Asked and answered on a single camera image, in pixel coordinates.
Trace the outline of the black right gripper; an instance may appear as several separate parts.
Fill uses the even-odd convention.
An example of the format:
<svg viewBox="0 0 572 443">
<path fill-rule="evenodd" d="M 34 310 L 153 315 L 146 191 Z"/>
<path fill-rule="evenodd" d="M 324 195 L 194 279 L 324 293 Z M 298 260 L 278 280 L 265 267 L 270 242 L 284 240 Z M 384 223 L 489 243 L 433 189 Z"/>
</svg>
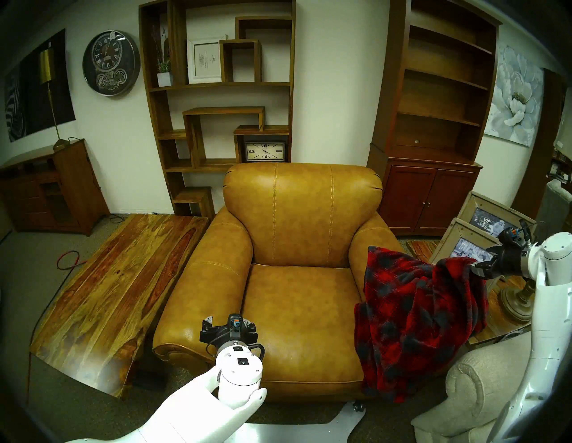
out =
<svg viewBox="0 0 572 443">
<path fill-rule="evenodd" d="M 531 246 L 496 244 L 485 251 L 488 262 L 474 262 L 470 265 L 471 273 L 479 278 L 491 280 L 500 276 L 518 276 L 532 279 L 528 264 Z"/>
</svg>

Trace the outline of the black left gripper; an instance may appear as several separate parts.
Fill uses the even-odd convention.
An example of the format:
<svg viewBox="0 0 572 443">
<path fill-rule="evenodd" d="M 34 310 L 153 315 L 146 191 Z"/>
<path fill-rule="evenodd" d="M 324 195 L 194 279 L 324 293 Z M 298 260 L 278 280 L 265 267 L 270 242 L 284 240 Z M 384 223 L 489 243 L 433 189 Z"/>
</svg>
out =
<svg viewBox="0 0 572 443">
<path fill-rule="evenodd" d="M 206 344 L 207 350 L 211 351 L 213 347 L 218 353 L 224 349 L 226 344 L 230 342 L 238 342 L 242 346 L 257 343 L 259 338 L 256 332 L 256 326 L 253 322 L 244 321 L 244 330 L 241 332 L 233 332 L 230 328 L 217 328 L 213 325 L 213 316 L 208 316 L 202 320 L 200 342 Z"/>
</svg>

